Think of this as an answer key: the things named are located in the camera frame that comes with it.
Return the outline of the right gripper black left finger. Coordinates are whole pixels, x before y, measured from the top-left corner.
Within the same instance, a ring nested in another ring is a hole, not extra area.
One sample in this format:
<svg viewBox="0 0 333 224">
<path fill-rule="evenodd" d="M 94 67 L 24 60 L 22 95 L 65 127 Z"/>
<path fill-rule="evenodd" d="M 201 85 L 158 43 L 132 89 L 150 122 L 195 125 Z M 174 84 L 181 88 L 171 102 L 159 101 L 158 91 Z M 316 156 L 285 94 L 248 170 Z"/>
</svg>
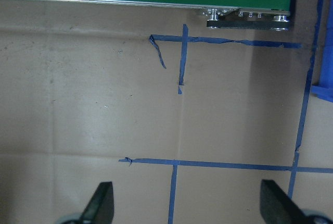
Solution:
<svg viewBox="0 0 333 224">
<path fill-rule="evenodd" d="M 101 182 L 86 208 L 79 223 L 112 223 L 114 218 L 114 196 L 112 182 Z"/>
</svg>

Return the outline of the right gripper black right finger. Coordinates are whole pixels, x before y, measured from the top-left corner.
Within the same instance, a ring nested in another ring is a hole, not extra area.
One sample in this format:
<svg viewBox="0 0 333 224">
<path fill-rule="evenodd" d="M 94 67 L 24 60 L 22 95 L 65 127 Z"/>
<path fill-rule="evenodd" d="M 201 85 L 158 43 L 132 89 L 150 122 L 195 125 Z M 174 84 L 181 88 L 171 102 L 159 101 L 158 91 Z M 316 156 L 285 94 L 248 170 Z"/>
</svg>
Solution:
<svg viewBox="0 0 333 224">
<path fill-rule="evenodd" d="M 262 180 L 260 214 L 265 223 L 312 223 L 274 180 Z"/>
</svg>

